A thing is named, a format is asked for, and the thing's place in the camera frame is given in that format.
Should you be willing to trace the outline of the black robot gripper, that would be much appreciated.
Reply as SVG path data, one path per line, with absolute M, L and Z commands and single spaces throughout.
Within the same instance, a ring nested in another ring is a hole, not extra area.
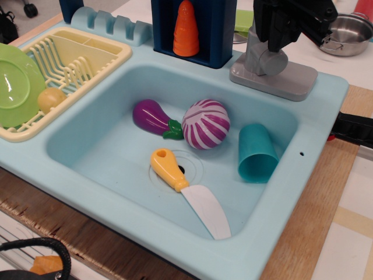
M 329 40 L 338 12 L 332 1 L 261 1 L 253 4 L 256 35 L 278 53 L 304 34 L 320 47 Z

